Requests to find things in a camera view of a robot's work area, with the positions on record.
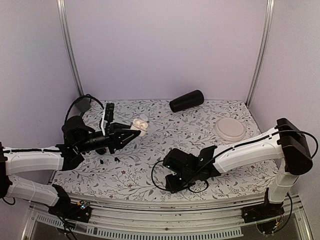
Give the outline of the white earbud charging case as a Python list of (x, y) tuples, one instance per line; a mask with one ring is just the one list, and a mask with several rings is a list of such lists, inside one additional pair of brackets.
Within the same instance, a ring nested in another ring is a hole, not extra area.
[(139, 136), (144, 137), (148, 131), (148, 126), (149, 125), (146, 121), (139, 118), (134, 118), (130, 129), (140, 131)]

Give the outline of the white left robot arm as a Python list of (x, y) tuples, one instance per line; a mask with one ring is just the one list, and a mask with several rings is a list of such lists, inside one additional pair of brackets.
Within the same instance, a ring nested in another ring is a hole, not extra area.
[(62, 126), (64, 143), (47, 148), (0, 148), (0, 196), (42, 203), (63, 216), (74, 213), (74, 205), (66, 191), (59, 185), (43, 185), (18, 177), (17, 173), (41, 170), (71, 171), (83, 161), (83, 154), (109, 150), (114, 154), (136, 137), (146, 134), (148, 123), (138, 118), (132, 125), (113, 122), (112, 117), (102, 120), (101, 130), (85, 125), (80, 116), (69, 118)]

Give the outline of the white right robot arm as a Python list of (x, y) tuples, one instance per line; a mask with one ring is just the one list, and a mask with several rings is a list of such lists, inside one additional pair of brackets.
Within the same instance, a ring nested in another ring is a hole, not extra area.
[(176, 193), (188, 189), (196, 181), (206, 181), (242, 166), (281, 160), (276, 178), (265, 192), (266, 201), (258, 208), (262, 218), (269, 218), (283, 203), (298, 177), (312, 169), (314, 157), (306, 132), (286, 118), (276, 123), (275, 127), (248, 140), (203, 148), (198, 156), (177, 148), (170, 150), (162, 163), (173, 172), (165, 177), (165, 190)]

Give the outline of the black round earbud case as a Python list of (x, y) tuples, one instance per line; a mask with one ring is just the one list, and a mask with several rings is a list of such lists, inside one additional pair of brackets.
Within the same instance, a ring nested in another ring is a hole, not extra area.
[(99, 155), (103, 155), (103, 154), (106, 153), (106, 149), (105, 149), (105, 148), (97, 149), (96, 152), (97, 152)]

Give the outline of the small white oval case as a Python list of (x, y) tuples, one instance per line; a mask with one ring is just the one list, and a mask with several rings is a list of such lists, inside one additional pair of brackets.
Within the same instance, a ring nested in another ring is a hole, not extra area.
[(139, 118), (144, 121), (144, 122), (147, 122), (148, 121), (148, 117), (145, 115), (145, 114), (140, 114), (139, 115)]

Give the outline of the grey mug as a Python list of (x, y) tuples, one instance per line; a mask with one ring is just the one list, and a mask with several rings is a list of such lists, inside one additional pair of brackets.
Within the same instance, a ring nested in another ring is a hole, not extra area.
[(78, 97), (74, 104), (81, 113), (85, 113), (91, 108), (91, 98), (88, 95)]

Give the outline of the floral patterned table mat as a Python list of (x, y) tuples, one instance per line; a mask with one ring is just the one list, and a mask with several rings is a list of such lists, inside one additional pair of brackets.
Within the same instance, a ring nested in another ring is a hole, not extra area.
[(94, 151), (74, 170), (59, 171), (53, 183), (68, 193), (127, 201), (205, 201), (263, 194), (274, 180), (278, 168), (273, 160), (235, 168), (205, 183), (169, 193), (164, 190), (165, 176), (170, 171), (161, 160), (174, 149), (198, 155), (212, 145), (226, 141), (212, 129), (217, 120), (233, 118), (246, 127), (246, 138), (260, 134), (252, 115), (239, 100), (206, 100), (198, 107), (174, 113), (168, 100), (116, 100), (114, 120), (130, 124), (144, 114), (148, 117), (147, 134), (137, 137), (114, 154), (99, 155)]

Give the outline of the beige round plate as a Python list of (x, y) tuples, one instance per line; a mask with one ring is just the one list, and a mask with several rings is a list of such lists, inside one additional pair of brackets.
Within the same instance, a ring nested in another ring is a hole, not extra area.
[(236, 143), (245, 138), (246, 127), (237, 119), (226, 117), (216, 121), (212, 133), (221, 139)]

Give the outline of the black cylindrical speaker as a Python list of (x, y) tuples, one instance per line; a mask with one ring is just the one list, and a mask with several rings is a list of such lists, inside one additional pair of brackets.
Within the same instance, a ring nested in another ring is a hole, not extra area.
[(204, 103), (204, 95), (200, 90), (194, 90), (186, 93), (169, 102), (169, 106), (172, 112), (180, 112), (193, 107), (197, 107)]

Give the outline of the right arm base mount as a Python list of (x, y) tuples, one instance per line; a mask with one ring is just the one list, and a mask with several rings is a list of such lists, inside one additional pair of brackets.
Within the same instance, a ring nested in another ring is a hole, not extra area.
[(274, 204), (265, 201), (241, 208), (241, 217), (245, 223), (252, 223), (280, 216), (284, 212), (283, 203)]

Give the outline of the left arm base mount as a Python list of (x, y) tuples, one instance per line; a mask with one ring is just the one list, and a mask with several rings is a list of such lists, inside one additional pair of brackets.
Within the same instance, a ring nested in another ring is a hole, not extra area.
[(56, 184), (52, 186), (57, 191), (58, 201), (54, 206), (48, 207), (48, 213), (62, 219), (88, 223), (92, 214), (90, 202), (80, 200), (77, 203), (71, 203), (69, 195), (61, 186)]

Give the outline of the aluminium front rail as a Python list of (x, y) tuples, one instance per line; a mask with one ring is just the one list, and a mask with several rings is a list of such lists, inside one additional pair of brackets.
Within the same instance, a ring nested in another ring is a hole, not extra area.
[(311, 240), (313, 234), (298, 195), (283, 204), (279, 231), (266, 235), (271, 219), (246, 223), (242, 208), (260, 204), (257, 194), (196, 201), (135, 201), (89, 197), (92, 213), (87, 223), (71, 222), (71, 233), (33, 203), (22, 233), (24, 240)]

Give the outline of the left aluminium frame post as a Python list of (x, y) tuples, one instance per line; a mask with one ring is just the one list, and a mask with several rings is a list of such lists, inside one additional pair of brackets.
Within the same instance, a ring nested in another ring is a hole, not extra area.
[(62, 36), (63, 36), (63, 40), (64, 40), (64, 44), (65, 44), (65, 48), (66, 48), (66, 53), (67, 53), (68, 61), (70, 64), (70, 69), (71, 69), (71, 73), (73, 76), (75, 88), (76, 88), (78, 95), (83, 96), (84, 90), (83, 90), (83, 86), (82, 86), (82, 83), (80, 80), (80, 75), (79, 75), (79, 71), (77, 68), (76, 58), (75, 58), (74, 51), (73, 51), (65, 1), (64, 0), (57, 0), (56, 3), (57, 3), (57, 10), (58, 10), (58, 16), (59, 16)]

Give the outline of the aluminium frame post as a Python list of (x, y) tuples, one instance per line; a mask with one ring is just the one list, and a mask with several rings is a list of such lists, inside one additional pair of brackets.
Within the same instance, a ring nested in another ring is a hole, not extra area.
[(249, 86), (248, 94), (245, 100), (245, 105), (249, 109), (253, 103), (254, 95), (258, 86), (261, 70), (263, 67), (264, 57), (268, 46), (268, 40), (271, 32), (273, 14), (274, 14), (275, 1), (267, 0), (266, 1), (266, 9), (265, 16), (262, 28), (262, 36), (258, 49), (257, 60), (255, 63), (251, 83)]
[(65, 48), (66, 48), (66, 53), (67, 53), (68, 61), (70, 64), (70, 69), (71, 69), (71, 73), (73, 76), (75, 88), (76, 88), (78, 95), (83, 96), (84, 90), (83, 90), (83, 86), (82, 86), (82, 83), (80, 80), (80, 75), (79, 75), (79, 71), (77, 68), (76, 58), (75, 58), (74, 51), (73, 51), (65, 1), (64, 0), (57, 0), (56, 3), (57, 3), (57, 10), (58, 10), (58, 16), (59, 16), (62, 36), (63, 36), (63, 40), (64, 40), (64, 44), (65, 44)]

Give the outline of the right aluminium frame post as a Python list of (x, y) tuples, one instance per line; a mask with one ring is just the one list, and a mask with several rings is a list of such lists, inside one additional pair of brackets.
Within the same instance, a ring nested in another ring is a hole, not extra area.
[(249, 109), (253, 103), (254, 95), (258, 86), (261, 70), (263, 67), (264, 57), (268, 46), (268, 40), (271, 32), (273, 14), (274, 14), (275, 1), (267, 0), (266, 1), (266, 9), (265, 16), (262, 28), (262, 36), (258, 49), (257, 60), (255, 63), (251, 83), (249, 86), (248, 94), (245, 100), (245, 105)]

